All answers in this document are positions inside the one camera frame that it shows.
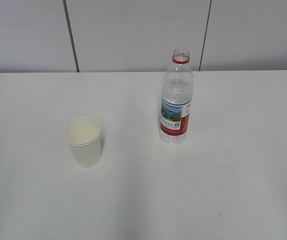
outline clear plastic bottle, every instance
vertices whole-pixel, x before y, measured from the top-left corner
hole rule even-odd
[[[176,49],[164,75],[159,135],[168,144],[182,143],[187,134],[190,104],[194,93],[189,51]]]

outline cup rim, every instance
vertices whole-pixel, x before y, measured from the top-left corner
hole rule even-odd
[[[76,121],[76,120],[79,120],[79,119],[90,119],[90,120],[94,120],[95,122],[97,122],[97,123],[99,124],[99,133],[98,133],[98,136],[97,136],[95,139],[93,139],[93,140],[91,140],[91,141],[83,142],[83,143],[78,143],[78,142],[73,142],[73,141],[68,140],[68,138],[66,137],[66,129],[67,129],[67,127],[68,127],[72,122],[74,122],[74,121]],[[102,125],[100,124],[100,122],[99,122],[97,119],[95,119],[95,118],[93,118],[93,117],[89,117],[89,116],[82,116],[82,117],[77,117],[77,118],[75,118],[75,119],[72,119],[72,120],[69,121],[69,122],[64,126],[64,128],[63,128],[63,137],[64,137],[64,139],[66,139],[66,141],[68,142],[68,144],[70,144],[70,145],[72,145],[72,146],[80,146],[80,147],[81,147],[81,146],[85,146],[85,145],[91,144],[91,143],[95,142],[95,141],[100,137],[101,133],[102,133]]]

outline bottle neck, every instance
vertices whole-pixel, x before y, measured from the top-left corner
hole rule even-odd
[[[178,60],[172,58],[172,62],[173,62],[174,64],[185,65],[185,64],[188,64],[188,63],[189,63],[189,58],[188,58],[188,60],[185,60],[185,61],[178,61]]]

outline white wall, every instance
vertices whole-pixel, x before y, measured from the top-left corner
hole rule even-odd
[[[0,0],[0,72],[75,72],[61,0]]]
[[[66,0],[81,72],[200,65],[210,0]],[[287,1],[213,0],[202,71],[287,70]],[[0,0],[0,72],[75,72],[63,0]]]
[[[175,48],[199,67],[209,0],[67,0],[81,72],[165,71]]]
[[[287,0],[213,0],[201,70],[287,70]]]

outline bottle mouth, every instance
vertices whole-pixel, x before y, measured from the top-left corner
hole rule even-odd
[[[176,64],[187,64],[189,63],[190,55],[189,50],[178,48],[173,51],[172,61]]]

